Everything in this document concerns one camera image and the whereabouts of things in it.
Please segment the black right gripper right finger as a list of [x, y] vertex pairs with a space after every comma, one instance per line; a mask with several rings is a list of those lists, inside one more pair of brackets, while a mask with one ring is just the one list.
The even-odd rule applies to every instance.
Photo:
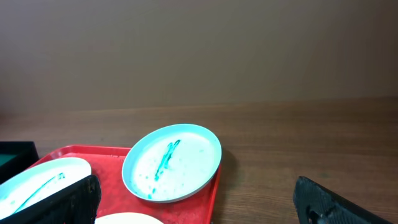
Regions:
[[296, 181], [293, 202], [300, 224], [391, 224], [304, 176]]

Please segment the white plate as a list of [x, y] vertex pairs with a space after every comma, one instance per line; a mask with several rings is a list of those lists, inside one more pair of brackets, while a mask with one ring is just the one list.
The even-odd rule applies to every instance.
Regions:
[[95, 224], [163, 224], [158, 219], [134, 212], [122, 212], [99, 217], [95, 220]]
[[1, 184], [1, 219], [89, 175], [90, 164], [78, 157], [55, 159], [27, 169]]

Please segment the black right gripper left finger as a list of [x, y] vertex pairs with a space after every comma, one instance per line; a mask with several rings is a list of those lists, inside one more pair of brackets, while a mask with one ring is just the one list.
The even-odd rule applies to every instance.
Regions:
[[1, 224], [94, 224], [101, 186], [89, 175], [61, 191], [1, 220]]

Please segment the white plate tray corner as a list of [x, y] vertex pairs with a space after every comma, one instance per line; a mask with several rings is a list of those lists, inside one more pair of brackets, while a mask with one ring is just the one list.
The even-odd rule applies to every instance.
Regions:
[[204, 188], [221, 164], [220, 140], [196, 124], [174, 124], [140, 139], [124, 159], [121, 177], [138, 198], [171, 203]]

